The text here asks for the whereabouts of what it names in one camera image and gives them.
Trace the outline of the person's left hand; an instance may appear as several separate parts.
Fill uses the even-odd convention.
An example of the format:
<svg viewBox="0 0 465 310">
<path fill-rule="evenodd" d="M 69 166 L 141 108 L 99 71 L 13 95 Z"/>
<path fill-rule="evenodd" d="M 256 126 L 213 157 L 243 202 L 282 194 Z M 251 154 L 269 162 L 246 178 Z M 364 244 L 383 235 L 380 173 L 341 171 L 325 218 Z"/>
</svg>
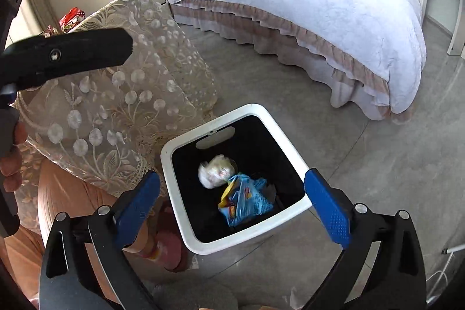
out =
<svg viewBox="0 0 465 310">
<path fill-rule="evenodd" d="M 1 158 L 1 174 L 4 176 L 3 186 L 7 193 L 15 192 L 21 186 L 23 159 L 19 145 L 23 144 L 27 137 L 25 125 L 18 122 L 14 129 L 12 148 L 5 157 Z"/>
</svg>

